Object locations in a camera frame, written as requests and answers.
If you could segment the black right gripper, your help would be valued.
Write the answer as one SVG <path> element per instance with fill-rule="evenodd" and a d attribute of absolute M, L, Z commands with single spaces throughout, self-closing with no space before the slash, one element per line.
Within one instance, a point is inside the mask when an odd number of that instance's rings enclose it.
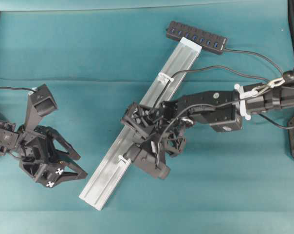
<path fill-rule="evenodd" d="M 168 106 L 153 108 L 132 103 L 126 110 L 120 122 L 135 131 L 135 140 L 139 145 L 147 141 L 154 142 L 170 156 L 177 156 L 184 150 L 184 131 L 187 120 L 174 120 L 173 111 Z"/>

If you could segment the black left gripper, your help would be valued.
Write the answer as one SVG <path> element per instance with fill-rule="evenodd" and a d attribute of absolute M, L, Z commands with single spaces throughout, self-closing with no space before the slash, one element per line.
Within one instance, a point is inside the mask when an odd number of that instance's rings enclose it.
<path fill-rule="evenodd" d="M 85 179 L 88 175 L 76 163 L 64 163 L 63 156 L 79 160 L 81 156 L 54 128 L 37 126 L 33 132 L 15 131 L 16 125 L 0 120 L 0 156 L 11 155 L 19 167 L 34 182 L 47 188 L 72 180 Z M 54 141 L 65 151 L 55 148 Z"/>

